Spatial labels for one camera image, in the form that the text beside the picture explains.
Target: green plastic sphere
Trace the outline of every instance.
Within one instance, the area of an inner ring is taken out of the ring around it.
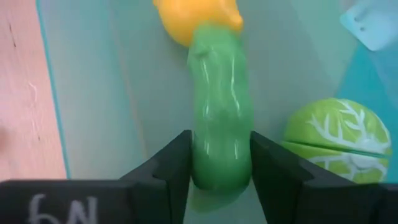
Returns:
[[[329,98],[298,110],[282,145],[310,162],[353,182],[383,181],[392,154],[380,118],[350,100]]]

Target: squeezed toy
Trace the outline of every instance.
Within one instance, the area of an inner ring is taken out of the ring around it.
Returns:
[[[179,44],[189,47],[193,31],[205,22],[240,32],[243,20],[235,0],[154,0],[162,23]]]
[[[251,177],[253,106],[240,38],[202,24],[188,53],[194,80],[193,181],[206,190],[236,190]]]
[[[379,117],[359,103],[336,98],[298,110],[282,145],[359,184],[382,181],[392,154],[390,134]]]

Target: green squishy toy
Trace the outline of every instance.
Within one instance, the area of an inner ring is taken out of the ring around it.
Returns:
[[[242,43],[226,27],[203,24],[188,66],[195,86],[193,181],[203,190],[239,190],[251,177],[254,126]]]
[[[289,120],[282,145],[359,184],[383,181],[392,154],[389,132],[375,113],[335,98],[298,110]]]

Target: yellow object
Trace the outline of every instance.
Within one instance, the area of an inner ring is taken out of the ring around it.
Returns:
[[[154,0],[163,26],[179,44],[189,47],[193,31],[204,22],[214,22],[241,32],[243,19],[235,0]]]

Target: pink surface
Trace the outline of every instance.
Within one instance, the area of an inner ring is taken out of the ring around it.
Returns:
[[[0,0],[0,180],[65,178],[34,0]]]

